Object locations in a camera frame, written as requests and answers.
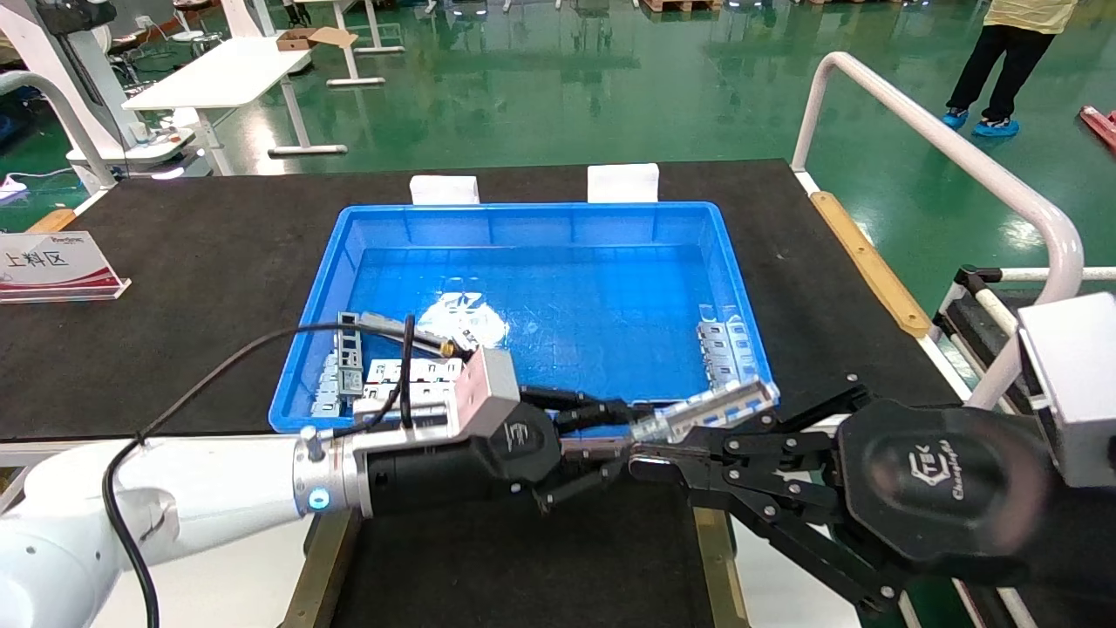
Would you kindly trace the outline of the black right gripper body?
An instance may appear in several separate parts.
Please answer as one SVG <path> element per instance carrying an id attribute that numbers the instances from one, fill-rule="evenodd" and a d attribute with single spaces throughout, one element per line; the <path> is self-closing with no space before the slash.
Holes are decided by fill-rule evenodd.
<path id="1" fill-rule="evenodd" d="M 834 433 L 834 533 L 867 593 L 921 574 L 1014 587 L 1060 567 L 1060 480 L 1043 439 L 994 410 L 877 399 Z"/>

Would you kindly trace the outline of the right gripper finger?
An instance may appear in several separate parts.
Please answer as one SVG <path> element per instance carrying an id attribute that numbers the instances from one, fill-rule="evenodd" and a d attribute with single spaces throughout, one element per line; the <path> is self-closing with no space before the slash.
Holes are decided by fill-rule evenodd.
<path id="1" fill-rule="evenodd" d="M 881 615 L 895 609 L 903 580 L 872 567 L 820 532 L 837 520 L 830 487 L 793 493 L 771 456 L 733 454 L 631 454 L 631 476 L 685 489 L 693 505 L 723 510 L 756 537 L 788 557 L 857 611 Z"/>
<path id="2" fill-rule="evenodd" d="M 825 421 L 847 418 L 872 400 L 862 383 L 845 386 L 805 410 L 782 413 L 768 400 L 716 392 L 685 410 L 668 437 L 641 444 L 642 477 L 748 477 L 821 468 L 833 457 Z"/>

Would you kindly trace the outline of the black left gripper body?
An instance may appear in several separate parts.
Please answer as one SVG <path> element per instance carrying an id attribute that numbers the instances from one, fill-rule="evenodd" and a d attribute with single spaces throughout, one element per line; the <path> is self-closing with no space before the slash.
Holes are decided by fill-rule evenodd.
<path id="1" fill-rule="evenodd" d="M 554 421 L 516 406 L 491 436 L 366 456 L 368 516 L 498 500 L 547 479 L 561 461 Z"/>

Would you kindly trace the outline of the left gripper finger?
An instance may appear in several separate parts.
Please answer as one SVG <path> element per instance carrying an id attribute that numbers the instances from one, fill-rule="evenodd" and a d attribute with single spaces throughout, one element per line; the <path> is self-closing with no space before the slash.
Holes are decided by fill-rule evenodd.
<path id="1" fill-rule="evenodd" d="M 622 479 L 629 458 L 561 458 L 533 484 L 533 503 L 543 513 L 571 497 L 609 486 Z"/>
<path id="2" fill-rule="evenodd" d="M 585 392 L 543 386 L 523 386 L 521 400 L 543 410 L 562 434 L 597 427 L 631 427 L 664 406 L 663 402 L 599 399 Z"/>

